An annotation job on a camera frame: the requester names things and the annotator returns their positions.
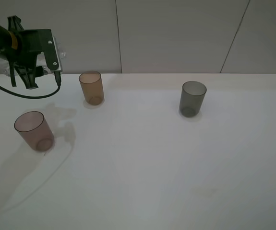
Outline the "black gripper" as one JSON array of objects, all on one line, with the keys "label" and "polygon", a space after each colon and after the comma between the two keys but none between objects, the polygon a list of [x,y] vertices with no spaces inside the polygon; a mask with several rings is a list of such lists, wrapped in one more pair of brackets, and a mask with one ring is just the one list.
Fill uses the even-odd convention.
[{"label": "black gripper", "polygon": [[10,16],[8,30],[15,35],[18,42],[17,52],[10,59],[10,71],[15,70],[23,81],[25,88],[32,90],[38,88],[36,84],[36,59],[41,52],[44,53],[46,64],[49,61],[49,45],[52,31],[50,29],[24,30],[18,16]]}]

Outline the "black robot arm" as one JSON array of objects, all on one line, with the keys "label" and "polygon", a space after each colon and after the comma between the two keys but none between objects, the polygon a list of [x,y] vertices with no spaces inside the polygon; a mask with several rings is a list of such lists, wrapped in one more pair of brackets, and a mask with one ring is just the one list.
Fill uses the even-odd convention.
[{"label": "black robot arm", "polygon": [[55,38],[50,29],[26,30],[17,16],[8,17],[8,28],[0,26],[0,58],[8,61],[11,85],[16,86],[15,73],[27,89],[36,89],[36,78],[48,72],[38,66],[37,57],[44,54],[47,68],[61,86],[61,62]]}]

